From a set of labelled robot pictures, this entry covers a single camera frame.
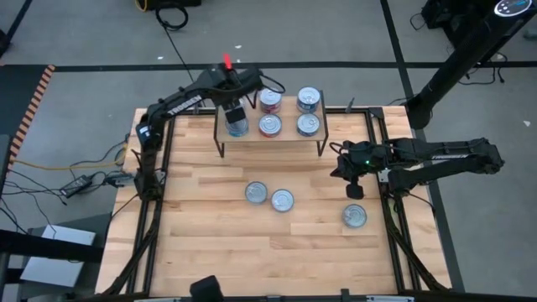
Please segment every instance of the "yellow cable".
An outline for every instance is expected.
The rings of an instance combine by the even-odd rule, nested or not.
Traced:
[[[143,0],[143,8],[140,7],[140,3],[138,2],[138,0],[134,0],[134,3],[136,4],[136,7],[142,12],[145,13],[148,11],[148,0]]]
[[[24,165],[27,165],[27,166],[32,167],[32,168],[43,169],[43,170],[48,170],[48,171],[65,171],[65,170],[68,170],[68,169],[95,169],[95,168],[112,167],[112,166],[114,166],[116,164],[120,164],[125,159],[125,153],[126,152],[127,152],[127,145],[124,144],[123,145],[123,155],[120,156],[119,159],[117,159],[116,161],[114,161],[112,163],[107,163],[107,164],[94,164],[94,165],[82,165],[82,166],[75,165],[75,166],[71,166],[71,167],[45,167],[45,166],[42,166],[42,165],[25,162],[25,161],[19,160],[19,159],[15,159],[13,162],[14,163],[19,163],[19,164],[24,164]]]

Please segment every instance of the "gray concrete floor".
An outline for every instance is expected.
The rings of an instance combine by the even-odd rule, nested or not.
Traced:
[[[7,20],[14,19],[22,2],[0,3],[0,28],[9,26]],[[389,0],[404,58],[443,61],[448,56],[444,34],[426,28],[416,33],[409,25],[409,17],[424,2]],[[266,0],[206,0],[189,13],[185,30],[173,34],[187,63],[217,62],[223,52],[242,62],[395,61],[376,0],[338,0],[330,7],[317,0],[294,0],[285,5]],[[537,43],[518,35],[503,52],[511,60],[536,60],[536,50]],[[34,1],[3,61],[178,63],[153,14],[138,12],[130,0]],[[290,95],[303,85],[320,87],[329,105],[346,105],[353,96],[355,105],[383,105],[404,96],[396,69],[266,72],[283,82]],[[434,72],[409,70],[414,92]],[[461,174],[440,182],[466,290],[537,296],[537,240],[533,236],[537,208],[532,203],[531,174],[537,168],[531,156],[537,144],[533,116],[537,69],[504,69],[503,75],[505,84],[457,86],[435,108],[425,132],[430,141],[489,138],[506,160],[499,174]],[[489,77],[490,70],[480,70],[472,80]],[[98,159],[130,129],[134,108],[147,106],[189,82],[184,71],[55,73],[19,158],[50,166]],[[526,127],[524,121],[532,124]],[[45,172],[19,164],[14,169],[54,188],[70,180],[68,172]],[[9,180],[30,186],[16,175],[9,175]],[[68,206],[50,195],[39,195],[39,203],[53,223],[60,223],[110,212],[114,196],[115,190],[104,188],[75,196]],[[24,227],[45,224],[30,196],[7,196],[5,200]],[[0,219],[0,227],[13,229],[5,219]]]

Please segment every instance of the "cable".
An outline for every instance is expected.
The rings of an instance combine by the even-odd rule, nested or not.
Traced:
[[[425,26],[425,20],[424,20],[423,24],[421,24],[421,26],[419,26],[419,27],[416,27],[416,26],[414,25],[414,23],[412,22],[412,20],[414,19],[414,17],[419,16],[419,15],[421,15],[421,13],[415,13],[414,15],[412,15],[412,17],[410,17],[410,20],[409,20],[409,22],[410,22],[410,26],[412,26],[412,28],[413,28],[415,31],[418,31],[418,30],[422,29],[422,28]]]
[[[131,201],[134,200],[134,198],[138,197],[138,194],[136,194],[135,196],[131,197],[131,199],[129,199],[127,202],[125,202],[125,204],[123,206],[121,206],[119,209],[117,209],[117,211],[115,211],[113,214],[112,214],[112,217],[110,218],[110,220],[114,219],[114,216],[119,213],[121,210],[123,210],[123,208],[125,208],[125,206],[127,206]]]
[[[412,194],[412,193],[410,193],[410,192],[408,192],[408,194],[409,194],[410,196],[414,197],[414,198],[417,198],[418,200],[423,201],[423,202],[426,203],[427,205],[429,205],[430,208],[432,209],[433,213],[436,213],[435,206],[433,206],[433,204],[430,203],[428,200],[426,200],[426,199],[424,199],[424,198],[421,198],[421,197],[419,197],[419,196],[417,196],[417,195],[414,195],[414,194]]]
[[[13,222],[13,224],[15,225],[15,232],[18,232],[18,230],[20,229],[21,231],[23,231],[23,233],[25,234],[28,234],[19,224],[18,224],[18,220],[17,220],[17,216],[15,216],[15,213],[13,213],[13,211],[11,211],[11,209],[9,208],[8,206],[8,203],[3,199],[3,198],[0,198],[0,201],[3,203],[3,205],[6,207],[6,210],[8,210],[8,212],[13,216],[13,218],[2,208],[0,208],[0,210],[2,210],[2,212],[4,214],[6,214],[6,216],[8,216],[9,220],[11,220]]]
[[[168,21],[163,20],[160,17],[160,10],[163,9],[163,8],[177,8],[177,9],[179,9],[183,13],[183,16],[185,17],[185,20],[183,21],[183,23],[181,23],[179,25],[170,24]],[[157,5],[157,8],[154,10],[154,14],[157,16],[157,21],[159,21],[160,26],[162,26],[164,29],[169,29],[171,31],[177,31],[179,29],[182,29],[188,23],[188,13],[186,12],[185,7],[180,5],[177,1],[159,2],[158,5]]]
[[[73,175],[73,178],[76,179],[76,177],[75,177],[75,175],[73,174],[73,171],[72,171],[73,169],[95,169],[95,168],[106,168],[106,167],[112,167],[114,165],[119,165],[124,160],[124,156],[120,156],[119,159],[118,159],[117,158],[117,155],[119,154],[119,152],[118,152],[118,154],[116,154],[115,160],[113,162],[111,162],[111,163],[78,166],[78,164],[84,164],[84,163],[100,163],[104,159],[106,159],[106,157],[110,154],[110,152],[112,150],[114,150],[117,146],[122,145],[122,144],[124,145],[124,148],[127,147],[126,141],[123,140],[121,143],[117,143],[117,144],[113,145],[111,148],[109,148],[108,151],[102,157],[102,159],[99,159],[99,160],[82,160],[82,161],[76,162],[74,164],[71,164],[69,167],[45,167],[45,166],[42,166],[42,165],[39,165],[39,164],[32,164],[32,163],[29,163],[29,162],[26,162],[26,161],[23,161],[23,160],[20,160],[20,159],[15,159],[13,162],[14,163],[19,163],[19,164],[24,164],[24,165],[27,165],[27,166],[32,167],[32,168],[43,169],[43,170],[48,170],[48,171],[69,170],[71,172],[71,174]]]
[[[128,135],[129,133],[125,134],[125,138],[123,139],[123,141],[119,142],[119,143],[116,143],[114,144],[113,146],[111,146],[105,153],[104,155],[102,156],[101,159],[98,159],[98,160],[82,160],[82,161],[79,161],[79,162],[76,162],[74,164],[71,164],[70,167],[73,167],[73,166],[76,166],[78,164],[98,164],[98,163],[101,163],[103,160],[105,160],[108,155],[111,153],[112,150],[114,150],[115,148],[117,148],[118,146],[122,145],[123,148],[119,149],[116,153],[116,155],[114,156],[114,161],[113,163],[116,165],[116,166],[119,166],[119,165],[122,165],[123,164],[123,161],[125,159],[125,151],[127,151],[127,146],[128,146]],[[73,169],[79,169],[79,168],[70,168],[69,171],[70,171],[70,174],[73,176],[73,180],[76,180],[76,176],[75,174],[73,173]]]
[[[436,213],[436,209],[435,209],[435,206],[433,206],[432,203],[430,203],[428,200],[424,199],[424,198],[421,198],[419,196],[416,196],[410,192],[406,192],[408,195],[418,199],[418,200],[421,200],[423,201],[424,203],[426,203],[427,205],[430,206],[431,210],[433,211],[433,215]],[[395,197],[393,195],[388,195],[391,199],[395,200]],[[399,208],[397,207],[397,203],[394,203],[394,212],[398,213],[399,212]]]
[[[16,220],[14,220],[7,212],[6,210],[4,210],[3,208],[0,208],[0,211],[2,211],[4,214],[6,214],[6,216],[9,218],[9,220],[15,225],[15,227],[17,227],[18,230],[20,230],[22,233],[26,234],[26,235],[29,235],[28,232],[26,232],[19,224]]]
[[[40,187],[42,187],[42,188],[46,189],[46,190],[47,190],[48,192],[50,192],[50,193],[53,193],[53,194],[54,194],[54,192],[53,192],[53,191],[52,191],[51,189],[49,189],[49,188],[47,188],[46,186],[44,186],[44,185],[42,185],[42,184],[38,183],[38,182],[37,182],[37,181],[35,181],[35,180],[32,180],[32,179],[31,179],[31,178],[29,178],[28,176],[26,176],[26,175],[24,175],[24,174],[21,174],[21,173],[19,173],[19,172],[15,171],[15,170],[10,170],[10,171],[11,171],[12,173],[15,173],[15,174],[17,174],[17,175],[21,176],[21,177],[24,177],[25,179],[27,179],[27,180],[29,180],[29,181],[33,182],[34,184],[36,184],[36,185],[38,185],[38,186],[40,186]],[[54,195],[55,195],[56,197],[58,197],[58,199],[60,200],[60,202],[61,202],[61,203],[62,203],[62,204],[63,204],[64,206],[67,206],[67,204],[66,204],[66,203],[65,203],[65,202],[64,202],[64,201],[63,201],[63,200],[61,199],[61,197],[57,196],[56,194],[54,194]]]
[[[503,60],[503,63],[507,63],[508,62],[508,57],[500,52],[497,52],[498,55],[501,55],[504,60]],[[474,73],[476,73],[479,69],[481,69],[482,67],[479,66],[479,67],[476,67],[476,69],[470,73],[467,73],[467,79],[470,79],[470,76],[469,75],[472,75]],[[505,83],[505,80],[504,78],[502,77],[502,67],[498,67],[498,78],[500,80],[500,83]],[[493,66],[493,79],[488,81],[488,82],[470,82],[470,83],[464,83],[464,82],[461,82],[461,81],[458,81],[459,84],[461,85],[464,85],[464,86],[471,86],[471,85],[492,85],[496,82],[496,67]]]
[[[395,103],[395,102],[397,102],[397,101],[408,101],[409,99],[411,99],[411,98],[413,98],[414,96],[417,96],[417,95],[418,95],[418,94],[416,93],[416,94],[414,94],[413,96],[409,96],[409,97],[400,97],[400,98],[398,98],[398,99],[395,99],[395,100],[389,102],[389,103],[386,104],[385,106],[390,106],[390,105],[392,105],[393,103]]]
[[[179,9],[183,13],[183,15],[185,16],[185,21],[183,21],[183,23],[181,23],[180,25],[171,25],[168,21],[163,20],[160,17],[160,9],[164,8],[164,5],[169,5],[172,8]],[[178,3],[160,3],[159,6],[157,7],[157,9],[155,9],[155,15],[157,16],[157,20],[159,21],[160,26],[162,26],[163,30],[165,31],[166,36],[168,36],[168,40],[170,41],[172,47],[174,48],[175,53],[179,57],[179,60],[181,61],[181,64],[183,64],[183,67],[185,67],[186,73],[188,73],[188,76],[190,77],[190,80],[192,81],[192,83],[194,83],[195,82],[194,81],[194,76],[192,76],[192,74],[190,73],[190,69],[188,68],[188,65],[185,63],[185,60],[183,60],[183,56],[177,50],[177,46],[175,46],[174,40],[172,40],[172,38],[171,38],[171,36],[169,35],[169,32],[168,32],[168,29],[171,30],[171,31],[177,31],[177,30],[182,29],[182,28],[184,28],[186,26],[186,24],[188,23],[188,13],[186,12],[186,9],[183,8],[182,6],[180,6],[180,4],[178,4]],[[201,101],[201,105],[203,107],[205,107],[206,106],[205,101]]]
[[[50,194],[50,195],[60,195],[60,193],[51,192],[51,191],[55,191],[55,190],[60,191],[60,189],[50,189],[50,190],[30,189],[30,188],[21,187],[20,185],[17,185],[12,181],[6,181],[4,183],[4,186],[10,187],[10,188],[19,188],[21,191],[19,191],[19,192],[10,192],[10,193],[2,193],[2,195],[17,195],[17,194],[24,193],[25,191],[28,191],[30,193],[45,193],[45,194]]]
[[[509,61],[509,58],[507,57],[507,55],[504,55],[503,53],[501,52],[497,52],[498,55],[501,55],[505,60],[503,61],[503,63],[507,63]],[[498,67],[498,78],[500,79],[500,82],[503,84],[505,83],[505,80],[503,79],[502,77],[502,67]]]
[[[33,198],[34,198],[34,201],[35,201],[35,205],[37,206],[37,209],[39,210],[39,212],[41,212],[41,215],[44,217],[44,219],[47,221],[47,225],[50,226],[50,228],[52,229],[52,231],[54,232],[54,234],[52,235],[52,239],[55,239],[56,237],[56,229],[52,226],[52,224],[50,223],[50,220],[49,218],[47,217],[47,215],[44,213],[43,209],[41,209],[41,206],[39,205],[38,201],[37,201],[37,197],[35,197],[34,194],[32,193],[28,193],[26,192],[26,194],[28,195],[31,195]]]
[[[281,91],[276,91],[276,90],[274,90],[273,88],[268,87],[268,86],[266,86],[266,85],[263,84],[263,87],[264,87],[264,88],[267,88],[267,89],[269,89],[270,91],[275,92],[275,93],[279,93],[279,94],[284,94],[284,93],[285,93],[285,87],[284,87],[280,82],[276,81],[275,79],[271,78],[271,77],[268,76],[268,75],[259,75],[259,76],[260,76],[260,77],[263,77],[263,78],[265,78],[265,79],[267,79],[267,80],[269,80],[269,81],[271,81],[271,82],[273,82],[274,84],[276,84],[277,86],[279,86],[282,90],[281,90]]]

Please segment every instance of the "red light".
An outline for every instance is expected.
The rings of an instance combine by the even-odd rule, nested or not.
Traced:
[[[232,68],[232,58],[229,54],[224,54],[224,64],[226,64],[226,68],[229,70]]]

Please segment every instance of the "can lid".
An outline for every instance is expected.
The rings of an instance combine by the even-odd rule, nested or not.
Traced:
[[[261,100],[264,105],[276,105],[281,99],[282,95],[280,93],[271,91],[267,88],[261,90],[261,96],[259,97],[259,100]]]
[[[321,93],[313,87],[299,90],[299,100],[305,104],[315,104],[321,99]]]
[[[345,222],[345,225],[347,225],[347,227],[362,227],[364,224],[366,224],[367,219],[368,215],[366,214],[366,210],[362,206],[352,204],[347,206],[345,210],[343,210],[343,221]]]
[[[259,120],[259,129],[267,134],[278,133],[282,129],[282,120],[275,114],[267,114]]]
[[[226,121],[226,128],[228,131],[232,132],[244,132],[248,129],[248,120],[243,118],[240,121],[229,123]]]
[[[267,187],[261,182],[253,181],[246,186],[244,195],[248,201],[261,204],[267,199]]]
[[[300,131],[305,133],[314,133],[320,126],[319,118],[311,113],[302,114],[296,123]]]
[[[285,189],[276,190],[272,194],[272,206],[276,211],[289,211],[295,203],[295,198]]]

